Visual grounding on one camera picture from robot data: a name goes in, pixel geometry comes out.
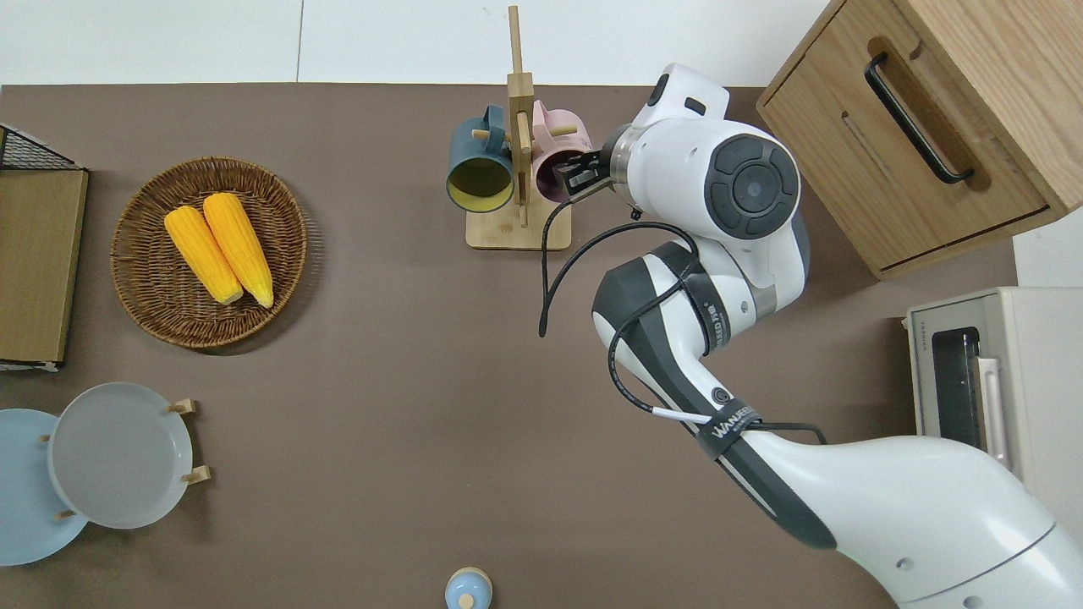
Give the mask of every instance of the drawer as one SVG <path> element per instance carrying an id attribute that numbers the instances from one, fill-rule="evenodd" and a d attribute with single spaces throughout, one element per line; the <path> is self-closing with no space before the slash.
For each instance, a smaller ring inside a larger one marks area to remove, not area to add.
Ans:
<path id="1" fill-rule="evenodd" d="M 1069 208 L 1051 209 L 1049 189 L 1035 183 L 1041 172 L 906 7 L 911 14 L 891 0 L 832 3 L 757 104 L 882 278 Z M 939 176 L 930 168 L 938 164 Z"/>

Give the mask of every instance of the mug rack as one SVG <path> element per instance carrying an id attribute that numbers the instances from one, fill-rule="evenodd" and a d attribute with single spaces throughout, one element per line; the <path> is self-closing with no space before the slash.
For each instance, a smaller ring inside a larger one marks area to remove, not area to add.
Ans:
<path id="1" fill-rule="evenodd" d="M 508 7 L 511 29 L 511 74 L 508 75 L 508 117 L 510 121 L 511 167 L 514 194 L 504 207 L 487 213 L 467 212 L 467 245 L 475 249 L 542 249 L 542 231 L 557 207 L 537 192 L 531 167 L 533 155 L 534 77 L 523 72 L 522 42 L 519 35 L 519 7 Z M 566 129 L 553 135 L 574 133 Z M 484 131 L 475 138 L 487 138 Z M 549 228 L 547 247 L 565 249 L 572 244 L 572 210 L 565 209 Z"/>

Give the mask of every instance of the tabletop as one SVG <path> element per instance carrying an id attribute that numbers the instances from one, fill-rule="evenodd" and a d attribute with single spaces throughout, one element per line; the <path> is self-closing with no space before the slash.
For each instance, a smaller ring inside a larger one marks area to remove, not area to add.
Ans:
<path id="1" fill-rule="evenodd" d="M 758 92 L 734 89 L 730 116 L 759 124 Z M 447 578 L 468 565 L 493 578 L 504 608 L 893 606 L 858 565 L 778 529 L 684 430 L 637 412 L 610 384 L 595 289 L 669 235 L 637 231 L 591 250 L 557 295 L 544 339 L 538 254 L 466 245 L 464 212 L 444 191 L 448 139 L 501 103 L 501 87 L 2 93 L 0 121 L 91 177 L 66 365 L 0 373 L 0 407 L 58 414 L 113 380 L 193 398 L 196 463 L 214 478 L 154 524 L 89 524 L 54 556 L 0 569 L 0 606 L 438 608 Z M 648 94 L 537 88 L 596 142 Z M 127 316 L 108 251 L 140 185 L 205 155 L 282 178 L 304 210 L 310 250 L 279 318 L 197 352 Z M 898 318 L 1014 284 L 1010 243 L 877 282 L 814 193 L 801 209 L 812 245 L 805 295 L 705 364 L 767 418 L 814 423 L 832 442 L 913 433 Z M 573 248 L 628 211 L 613 193 L 579 204 Z"/>

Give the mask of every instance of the corn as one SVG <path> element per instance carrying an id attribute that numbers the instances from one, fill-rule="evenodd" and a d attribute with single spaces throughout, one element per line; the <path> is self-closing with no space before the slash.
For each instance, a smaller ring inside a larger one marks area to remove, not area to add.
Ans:
<path id="1" fill-rule="evenodd" d="M 167 213 L 166 231 L 214 300 L 229 304 L 240 298 L 240 283 L 196 208 L 182 205 Z"/>
<path id="2" fill-rule="evenodd" d="M 240 199 L 230 193 L 212 194 L 204 202 L 204 216 L 240 285 L 270 309 L 274 302 L 271 269 Z"/>

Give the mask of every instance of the wicker basket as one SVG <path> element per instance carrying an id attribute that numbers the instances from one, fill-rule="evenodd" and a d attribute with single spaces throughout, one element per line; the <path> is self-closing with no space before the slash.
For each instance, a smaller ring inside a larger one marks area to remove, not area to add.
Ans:
<path id="1" fill-rule="evenodd" d="M 181 205 L 203 209 L 217 192 L 237 195 L 263 247 L 274 287 L 264 309 L 248 293 L 219 304 L 188 269 L 166 232 Z M 227 157 L 203 157 L 159 173 L 128 203 L 113 235 L 113 285 L 125 311 L 152 336 L 190 349 L 251 336 L 286 306 L 304 269 L 308 231 L 297 199 L 274 173 Z"/>

